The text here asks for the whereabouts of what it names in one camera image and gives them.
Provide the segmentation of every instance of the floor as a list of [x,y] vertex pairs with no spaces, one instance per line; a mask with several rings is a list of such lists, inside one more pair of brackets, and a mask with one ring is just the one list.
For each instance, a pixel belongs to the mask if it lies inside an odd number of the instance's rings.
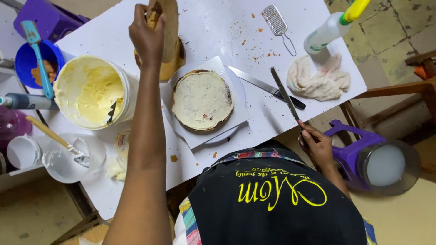
[[[333,13],[345,11],[349,1],[327,0],[325,4]],[[119,0],[52,2],[73,13],[94,18]],[[415,53],[436,49],[435,23],[434,0],[372,0],[344,37],[367,87],[418,81],[413,68],[405,66],[404,60]],[[357,116],[364,119],[407,97],[360,99],[352,100],[351,103]],[[311,119],[309,123],[326,131],[333,119],[346,122],[339,107]],[[411,133],[429,119],[425,104],[419,103],[367,130],[388,139],[397,139]],[[298,129],[291,129],[276,139],[296,151],[303,160],[310,162],[296,143],[298,135]],[[436,144],[436,139],[416,146],[428,161],[436,157],[434,150],[426,147],[431,144]],[[420,179],[409,192],[399,197],[375,198],[352,194],[352,198],[360,212],[375,226],[379,244],[431,244],[430,229],[436,226],[436,217],[430,205],[436,199],[430,193],[435,191],[436,184]],[[0,245],[48,244],[81,219],[64,186],[50,177],[1,193],[0,217]]]

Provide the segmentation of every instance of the buttercream tub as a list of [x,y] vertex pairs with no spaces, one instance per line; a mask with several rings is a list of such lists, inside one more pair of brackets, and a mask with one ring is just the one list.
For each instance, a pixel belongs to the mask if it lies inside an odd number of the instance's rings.
[[[53,90],[59,109],[69,121],[85,129],[103,129],[133,118],[138,84],[115,63],[82,55],[64,65]],[[115,101],[112,122],[107,124]]]

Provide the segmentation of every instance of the grater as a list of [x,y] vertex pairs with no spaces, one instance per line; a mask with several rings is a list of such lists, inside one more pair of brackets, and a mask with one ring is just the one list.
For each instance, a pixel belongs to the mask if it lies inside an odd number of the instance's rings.
[[[291,39],[286,36],[286,31],[288,30],[288,26],[285,23],[285,20],[283,19],[282,15],[280,14],[279,10],[277,9],[276,5],[269,5],[262,11],[262,16],[268,23],[269,27],[271,28],[272,33],[276,36],[282,36],[283,38],[283,44],[285,45],[286,49],[292,56],[297,55],[297,51],[295,50],[294,44],[292,43]],[[295,54],[292,54],[289,50],[288,46],[285,43],[285,37],[289,40],[289,42],[292,44],[292,47],[294,48]]]

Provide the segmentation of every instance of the bread knife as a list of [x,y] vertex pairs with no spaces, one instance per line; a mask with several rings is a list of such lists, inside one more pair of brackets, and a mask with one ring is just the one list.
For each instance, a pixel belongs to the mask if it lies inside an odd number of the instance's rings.
[[276,73],[276,70],[274,67],[271,67],[271,74],[274,80],[276,81],[277,86],[279,87],[280,92],[283,95],[283,98],[285,99],[286,104],[288,104],[289,109],[291,110],[292,116],[294,116],[295,121],[298,121],[300,118],[298,117],[297,111],[294,108],[294,105],[292,104],[291,99],[288,96],[288,93],[285,90],[285,87],[283,87],[282,82],[280,81],[279,76]]
[[[248,75],[247,73],[237,69],[237,68],[234,68],[232,66],[229,66],[228,68],[230,70],[232,70],[239,78],[242,78],[242,79],[246,80],[247,82],[249,82],[249,83],[251,83],[253,85],[258,86],[259,88],[267,91],[268,93],[271,93],[272,95],[274,95],[275,97],[277,97],[281,101],[286,102],[285,99],[283,98],[282,93],[280,93],[279,89],[276,89],[275,87],[273,87],[273,86],[271,86],[271,85],[269,85],[269,84],[267,84],[265,82],[262,82],[262,81],[260,81],[260,80],[258,80],[256,78]],[[294,98],[292,96],[289,96],[289,97],[291,98],[292,103],[296,107],[298,107],[299,109],[303,110],[306,107],[306,105],[303,102],[301,102],[300,100],[298,100],[298,99],[296,99],[296,98]]]

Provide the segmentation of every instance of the black knife handle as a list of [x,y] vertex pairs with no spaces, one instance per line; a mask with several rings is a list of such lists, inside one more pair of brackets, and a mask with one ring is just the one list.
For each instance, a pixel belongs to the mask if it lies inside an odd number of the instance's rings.
[[[277,98],[283,100],[283,101],[285,100],[285,99],[283,98],[282,93],[280,93],[280,90],[277,90],[277,92],[273,93],[273,95],[274,95],[275,97],[277,97]],[[292,103],[294,104],[294,106],[297,107],[298,109],[300,109],[300,110],[304,110],[304,108],[306,108],[306,105],[305,105],[303,102],[299,101],[298,99],[296,99],[296,98],[294,98],[294,97],[292,97],[292,96],[289,96],[289,97],[291,98],[291,101],[292,101]]]

